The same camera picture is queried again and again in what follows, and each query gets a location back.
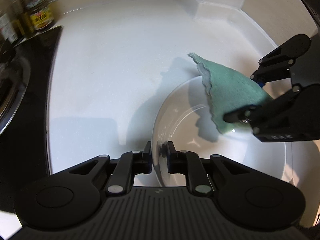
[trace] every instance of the black gripper base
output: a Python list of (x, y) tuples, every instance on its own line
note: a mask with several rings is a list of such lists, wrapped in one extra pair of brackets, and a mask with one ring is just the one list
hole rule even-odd
[(61, 231), (23, 227), (11, 240), (290, 240), (306, 239), (295, 227), (274, 232), (241, 228), (227, 220), (212, 199), (186, 187), (133, 187), (109, 197), (86, 222)]

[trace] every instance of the glass jar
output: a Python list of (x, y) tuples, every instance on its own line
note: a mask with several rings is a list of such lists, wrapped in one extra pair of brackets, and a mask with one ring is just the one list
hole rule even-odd
[(47, 0), (33, 0), (28, 3), (27, 9), (36, 31), (47, 30), (54, 25), (53, 15)]

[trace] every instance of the teal microfiber cloth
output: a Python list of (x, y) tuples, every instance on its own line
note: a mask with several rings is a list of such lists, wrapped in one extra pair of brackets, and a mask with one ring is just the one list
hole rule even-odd
[(256, 82), (240, 72), (205, 60), (195, 53), (190, 53), (188, 56), (197, 64), (198, 71), (202, 75), (212, 121), (219, 133), (224, 134), (235, 128), (250, 128), (249, 124), (242, 122), (225, 122), (223, 120), (225, 113), (246, 105), (264, 105), (273, 100)]

